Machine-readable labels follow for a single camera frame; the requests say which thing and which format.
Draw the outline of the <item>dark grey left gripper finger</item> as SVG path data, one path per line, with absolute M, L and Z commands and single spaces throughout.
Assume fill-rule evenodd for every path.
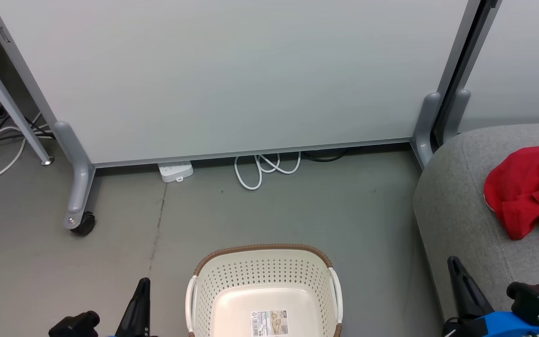
M 116 337 L 150 337 L 151 281 L 141 278 L 120 320 Z

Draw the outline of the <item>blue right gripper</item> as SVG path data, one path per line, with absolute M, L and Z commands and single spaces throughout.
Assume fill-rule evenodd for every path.
M 458 257 L 447 258 L 447 267 L 459 317 L 445 322 L 444 337 L 539 337 L 539 325 L 528 324 L 512 312 L 494 312 Z

